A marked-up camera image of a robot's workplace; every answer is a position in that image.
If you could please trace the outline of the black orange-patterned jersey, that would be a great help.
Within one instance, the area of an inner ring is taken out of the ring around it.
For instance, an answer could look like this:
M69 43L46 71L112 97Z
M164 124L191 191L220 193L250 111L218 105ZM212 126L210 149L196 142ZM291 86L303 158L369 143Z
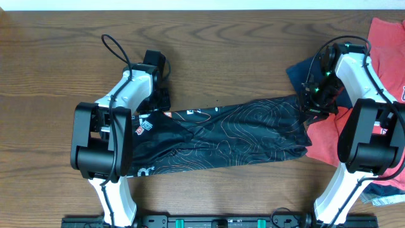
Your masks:
M133 117L132 126L130 177L284 162L311 145L296 96L155 111Z

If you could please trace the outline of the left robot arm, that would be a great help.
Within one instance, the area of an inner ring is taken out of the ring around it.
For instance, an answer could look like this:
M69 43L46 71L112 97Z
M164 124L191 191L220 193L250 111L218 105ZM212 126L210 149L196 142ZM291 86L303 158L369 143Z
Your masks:
M133 153L132 115L161 98L163 63L136 63L122 71L109 93L74 112L70 163L95 189L106 227L130 227L137 206L127 173Z

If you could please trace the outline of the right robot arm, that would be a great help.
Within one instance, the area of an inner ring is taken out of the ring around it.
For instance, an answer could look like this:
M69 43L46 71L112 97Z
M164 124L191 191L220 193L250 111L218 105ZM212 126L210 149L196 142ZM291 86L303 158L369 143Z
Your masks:
M336 114L342 91L349 95L352 112L339 135L337 170L300 227L376 227L375 217L348 212L371 182L393 179L404 170L404 104L378 78L370 52L370 41L358 45L332 39L315 54L322 81L308 75L302 85L299 102L308 123Z

